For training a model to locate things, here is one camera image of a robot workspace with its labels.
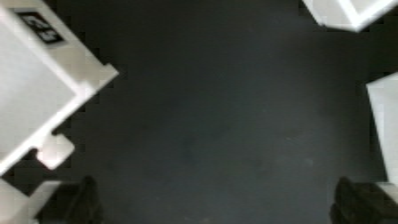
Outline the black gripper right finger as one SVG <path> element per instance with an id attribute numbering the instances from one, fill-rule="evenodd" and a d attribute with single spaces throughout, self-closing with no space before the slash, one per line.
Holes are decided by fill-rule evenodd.
<path id="1" fill-rule="evenodd" d="M 333 224 L 398 224 L 398 186 L 340 179 L 331 207 Z"/>

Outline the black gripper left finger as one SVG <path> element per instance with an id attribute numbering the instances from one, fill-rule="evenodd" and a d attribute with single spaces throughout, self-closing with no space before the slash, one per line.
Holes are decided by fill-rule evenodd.
<path id="1" fill-rule="evenodd" d="M 105 224 L 98 184 L 91 176 L 61 184 L 36 215 L 40 224 Z"/>

